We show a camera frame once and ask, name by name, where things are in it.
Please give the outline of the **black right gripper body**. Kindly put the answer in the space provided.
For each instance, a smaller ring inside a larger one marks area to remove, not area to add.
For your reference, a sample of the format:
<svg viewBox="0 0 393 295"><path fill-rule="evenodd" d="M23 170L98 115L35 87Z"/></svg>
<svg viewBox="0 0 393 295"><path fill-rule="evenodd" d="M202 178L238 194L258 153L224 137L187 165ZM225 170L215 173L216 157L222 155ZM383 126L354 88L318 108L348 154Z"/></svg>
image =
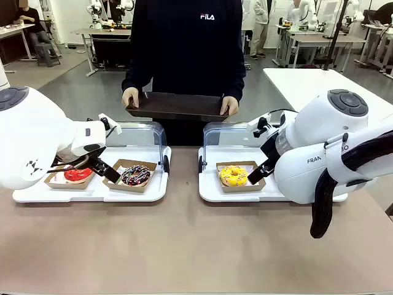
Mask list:
<svg viewBox="0 0 393 295"><path fill-rule="evenodd" d="M275 165L281 156L276 148L276 139L278 134L279 132L276 130L260 147L261 151L267 157L266 161L260 165L260 170L263 174L271 174L274 171Z"/></svg>

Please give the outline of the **person's right hand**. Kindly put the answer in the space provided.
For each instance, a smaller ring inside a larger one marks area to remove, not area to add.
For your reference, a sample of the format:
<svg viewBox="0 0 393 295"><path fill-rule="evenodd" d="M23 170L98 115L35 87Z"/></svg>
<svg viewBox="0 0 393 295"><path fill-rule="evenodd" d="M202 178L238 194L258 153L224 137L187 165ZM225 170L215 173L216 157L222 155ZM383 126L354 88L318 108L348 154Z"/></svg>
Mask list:
<svg viewBox="0 0 393 295"><path fill-rule="evenodd" d="M123 91L122 103L126 109L139 108L139 94L140 89L136 87L128 87Z"/></svg>

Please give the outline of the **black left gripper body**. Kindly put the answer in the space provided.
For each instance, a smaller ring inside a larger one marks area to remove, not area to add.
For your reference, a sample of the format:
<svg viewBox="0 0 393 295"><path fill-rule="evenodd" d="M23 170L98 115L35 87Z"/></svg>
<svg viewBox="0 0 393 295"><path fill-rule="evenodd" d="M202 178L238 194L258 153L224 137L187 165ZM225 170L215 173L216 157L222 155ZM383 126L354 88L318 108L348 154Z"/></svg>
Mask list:
<svg viewBox="0 0 393 295"><path fill-rule="evenodd" d="M82 169L89 168L97 175L104 176L108 169L108 164L101 160L101 154L105 151L106 147L101 147L95 151L89 152L82 163Z"/></svg>

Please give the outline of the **person's left hand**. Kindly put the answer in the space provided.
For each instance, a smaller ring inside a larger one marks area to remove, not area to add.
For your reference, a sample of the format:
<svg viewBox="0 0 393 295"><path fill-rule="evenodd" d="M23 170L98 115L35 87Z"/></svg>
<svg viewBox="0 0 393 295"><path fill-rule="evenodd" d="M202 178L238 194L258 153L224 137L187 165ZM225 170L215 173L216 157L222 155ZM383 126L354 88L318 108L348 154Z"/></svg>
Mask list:
<svg viewBox="0 0 393 295"><path fill-rule="evenodd" d="M232 116L237 114L239 111L239 102L233 96L225 96L222 99L222 106L220 109L220 115L224 116L227 114L228 116Z"/></svg>

